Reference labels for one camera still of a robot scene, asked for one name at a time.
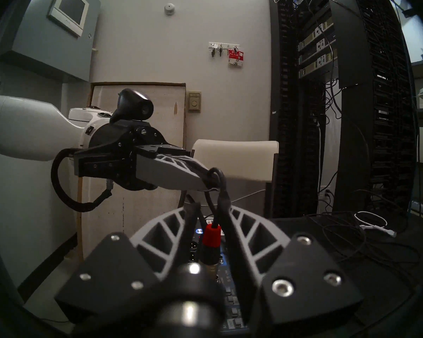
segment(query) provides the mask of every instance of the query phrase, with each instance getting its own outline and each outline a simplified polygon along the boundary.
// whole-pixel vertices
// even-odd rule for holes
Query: server rack
[[[312,12],[306,2],[313,2]],[[273,217],[316,211],[324,82],[331,77],[339,78],[343,112],[334,211],[391,206],[358,189],[407,210],[416,105],[406,45],[389,0],[303,0],[298,6],[270,0],[270,11],[270,140],[280,143]]]

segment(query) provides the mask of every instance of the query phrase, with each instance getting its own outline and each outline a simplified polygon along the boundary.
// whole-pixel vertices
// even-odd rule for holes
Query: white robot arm
[[[124,89],[113,114],[91,108],[72,109],[72,113],[79,122],[68,120],[49,103],[0,96],[0,154],[54,160],[52,184],[72,209],[94,209],[111,196],[112,181],[128,190],[160,186],[208,191],[218,187],[206,167],[145,122],[153,114],[153,104],[145,95]],[[62,190],[58,167],[65,157],[73,158],[79,177],[107,179],[107,190],[94,203],[77,203]]]
[[[52,104],[0,96],[0,154],[50,161],[67,147],[79,147],[84,129]]]

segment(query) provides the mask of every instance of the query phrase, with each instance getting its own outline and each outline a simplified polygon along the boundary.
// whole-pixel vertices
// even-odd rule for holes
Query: wall-mounted monitor
[[[86,0],[54,0],[49,17],[61,23],[68,31],[81,36],[88,7]]]

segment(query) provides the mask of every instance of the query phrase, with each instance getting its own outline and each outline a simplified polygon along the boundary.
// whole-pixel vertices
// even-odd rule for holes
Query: floor
[[[25,309],[42,319],[68,321],[54,297],[78,267],[76,252],[76,249],[72,250],[52,271],[24,304]],[[46,322],[65,333],[70,333],[75,326],[70,322],[57,323],[48,320]]]

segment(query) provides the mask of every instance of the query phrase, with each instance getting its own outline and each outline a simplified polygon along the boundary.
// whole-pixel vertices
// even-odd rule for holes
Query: black camera
[[[119,93],[118,107],[109,119],[109,123],[119,120],[145,121],[152,116],[154,105],[146,95],[125,88]]]

